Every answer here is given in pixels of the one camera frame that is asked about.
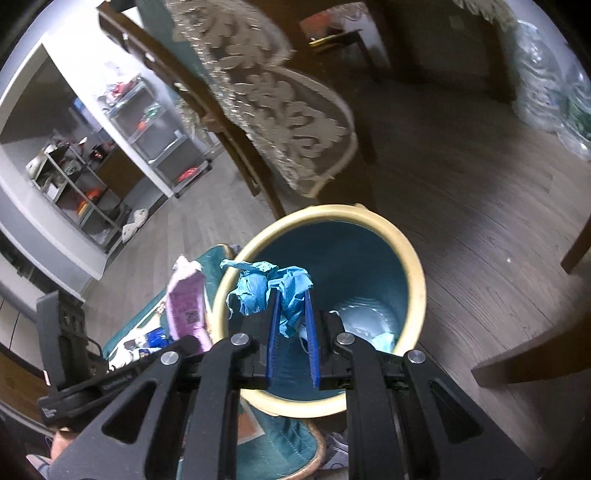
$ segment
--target blue paper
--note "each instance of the blue paper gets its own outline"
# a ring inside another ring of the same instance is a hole
[[[300,317],[304,313],[304,296],[312,286],[308,272],[300,267],[279,269],[269,262],[236,262],[223,260],[220,267],[235,267],[241,270],[236,288],[228,294],[240,301],[240,313],[250,315],[267,308],[271,289],[281,293],[281,320],[279,331],[285,337],[295,335]]]

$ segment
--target shelving unit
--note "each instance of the shelving unit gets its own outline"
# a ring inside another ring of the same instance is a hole
[[[74,162],[74,172],[66,174],[64,162]],[[131,208],[109,190],[71,145],[46,152],[31,181],[100,249],[109,252],[117,245]]]
[[[145,112],[155,104],[158,112],[144,120]],[[148,84],[138,78],[136,85],[107,112],[107,117],[127,139],[146,163],[162,178],[174,193],[178,193],[197,175],[210,168],[188,135],[179,130],[175,112],[167,109],[154,95]],[[190,168],[195,172],[187,179],[178,178]]]

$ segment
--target trash can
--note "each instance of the trash can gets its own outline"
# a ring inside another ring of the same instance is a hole
[[[294,212],[265,228],[236,257],[305,268],[316,307],[339,312],[347,331],[370,340],[397,338],[391,353],[417,343],[426,306],[423,269],[408,239],[385,218],[361,206],[321,205]],[[209,322],[217,342],[231,330],[226,298],[239,271],[228,268]],[[295,335],[280,336],[277,374],[268,391],[242,390],[256,408],[273,415],[321,417],[346,409],[344,391],[312,387],[308,356]]]

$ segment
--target blue gripper pad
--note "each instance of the blue gripper pad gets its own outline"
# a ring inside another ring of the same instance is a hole
[[[275,375],[275,367],[277,366],[277,358],[279,357],[279,324],[281,320],[281,292],[275,290],[275,304],[272,306],[273,314],[271,316],[271,323],[269,325],[269,341],[267,344],[267,381],[271,383]]]
[[[310,299],[310,292],[306,292],[304,315],[306,320],[306,336],[308,340],[308,358],[310,359],[310,375],[314,388],[320,386],[320,355],[318,346],[318,337],[316,336],[316,323],[314,318],[314,309]]]

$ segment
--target pink package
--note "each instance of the pink package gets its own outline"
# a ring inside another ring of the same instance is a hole
[[[212,347],[206,323],[205,282],[199,262],[189,262],[181,255],[166,288],[166,318],[171,337],[178,340],[193,335],[203,352]]]

